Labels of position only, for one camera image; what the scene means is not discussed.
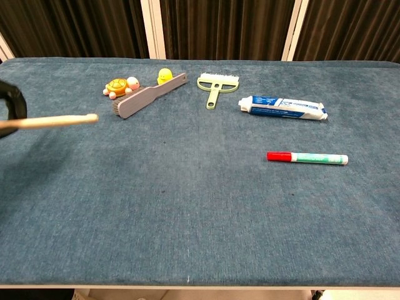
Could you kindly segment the white frame post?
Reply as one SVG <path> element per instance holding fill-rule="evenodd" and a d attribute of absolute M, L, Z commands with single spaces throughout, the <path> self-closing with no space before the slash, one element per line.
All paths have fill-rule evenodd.
<path fill-rule="evenodd" d="M 295 0 L 294 2 L 281 61 L 293 61 L 294 59 L 308 6 L 309 0 Z"/>
<path fill-rule="evenodd" d="M 160 0 L 141 0 L 146 41 L 151 59 L 166 59 Z"/>
<path fill-rule="evenodd" d="M 11 51 L 8 43 L 6 42 L 5 38 L 3 35 L 0 33 L 0 60 L 2 62 L 5 62 L 9 59 L 14 59 L 15 56 L 13 52 Z"/>

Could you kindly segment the blue table cloth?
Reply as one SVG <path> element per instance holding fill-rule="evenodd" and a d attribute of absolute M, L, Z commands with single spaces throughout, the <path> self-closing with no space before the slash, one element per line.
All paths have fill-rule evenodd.
<path fill-rule="evenodd" d="M 157 86 L 162 68 L 187 83 L 117 116 L 105 85 Z M 202 73 L 239 87 L 208 110 Z M 30 117 L 99 115 L 0 139 L 0 285 L 400 287 L 400 64 L 47 57 L 0 79 Z M 249 114 L 248 96 L 328 118 Z"/>

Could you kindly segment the wooden drumstick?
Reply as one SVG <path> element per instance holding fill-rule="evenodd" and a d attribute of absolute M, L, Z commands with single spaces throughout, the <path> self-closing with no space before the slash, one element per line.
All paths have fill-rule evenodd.
<path fill-rule="evenodd" d="M 12 119 L 0 121 L 0 129 L 38 129 L 48 127 L 70 126 L 76 124 L 96 123 L 99 120 L 97 114 L 65 115 L 51 117 L 34 117 L 24 119 Z"/>

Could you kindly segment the red capped marker pen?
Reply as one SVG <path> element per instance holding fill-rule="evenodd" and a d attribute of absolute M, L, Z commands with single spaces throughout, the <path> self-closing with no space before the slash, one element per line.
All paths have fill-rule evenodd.
<path fill-rule="evenodd" d="M 279 161 L 288 163 L 315 163 L 315 164 L 338 164 L 346 165 L 349 161 L 344 154 L 315 154 L 300 152 L 267 152 L 268 161 Z"/>

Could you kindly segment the blue white toothpaste tube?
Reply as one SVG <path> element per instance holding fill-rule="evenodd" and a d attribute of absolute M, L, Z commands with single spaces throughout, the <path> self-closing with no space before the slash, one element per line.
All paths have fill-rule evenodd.
<path fill-rule="evenodd" d="M 320 102 L 266 96 L 248 96 L 238 101 L 241 111 L 277 118 L 295 118 L 322 121 L 328 113 Z"/>

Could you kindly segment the dark pleated curtain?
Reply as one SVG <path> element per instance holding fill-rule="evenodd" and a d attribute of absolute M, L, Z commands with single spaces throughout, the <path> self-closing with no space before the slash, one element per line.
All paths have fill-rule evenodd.
<path fill-rule="evenodd" d="M 168 59 L 277 61 L 296 0 L 159 0 Z M 400 63 L 400 0 L 306 0 L 296 61 Z M 148 58 L 141 0 L 0 0 L 17 58 Z"/>

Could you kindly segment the grey long-handled brush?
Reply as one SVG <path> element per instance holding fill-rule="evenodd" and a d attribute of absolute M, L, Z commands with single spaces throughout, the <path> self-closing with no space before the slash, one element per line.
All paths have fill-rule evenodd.
<path fill-rule="evenodd" d="M 113 111 L 120 118 L 127 119 L 150 105 L 157 98 L 186 84 L 187 81 L 187 74 L 184 72 L 161 85 L 140 87 L 139 91 L 114 100 L 112 102 Z"/>

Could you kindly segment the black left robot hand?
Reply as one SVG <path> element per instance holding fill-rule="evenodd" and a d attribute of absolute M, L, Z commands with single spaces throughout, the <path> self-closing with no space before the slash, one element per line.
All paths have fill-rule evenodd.
<path fill-rule="evenodd" d="M 6 103 L 8 121 L 27 118 L 26 100 L 17 86 L 0 80 L 0 99 Z"/>

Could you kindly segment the orange toy turtle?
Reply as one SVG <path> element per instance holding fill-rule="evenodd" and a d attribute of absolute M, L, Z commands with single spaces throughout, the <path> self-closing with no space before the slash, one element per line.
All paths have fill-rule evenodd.
<path fill-rule="evenodd" d="M 136 77 L 116 78 L 105 85 L 102 93 L 114 100 L 126 94 L 131 94 L 139 88 L 140 83 Z"/>

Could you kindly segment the yellow toy duck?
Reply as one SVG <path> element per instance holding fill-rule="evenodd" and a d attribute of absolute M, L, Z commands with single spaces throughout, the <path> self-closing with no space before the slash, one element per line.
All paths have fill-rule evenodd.
<path fill-rule="evenodd" d="M 162 68 L 158 72 L 157 84 L 162 85 L 173 78 L 173 73 L 168 68 Z"/>

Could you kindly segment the green small brush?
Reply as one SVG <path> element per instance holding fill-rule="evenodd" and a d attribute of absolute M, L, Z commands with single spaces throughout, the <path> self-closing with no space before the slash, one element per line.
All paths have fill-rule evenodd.
<path fill-rule="evenodd" d="M 220 93 L 232 93 L 239 87 L 239 77 L 233 75 L 202 73 L 197 78 L 197 86 L 209 93 L 206 109 L 212 110 L 216 107 Z"/>

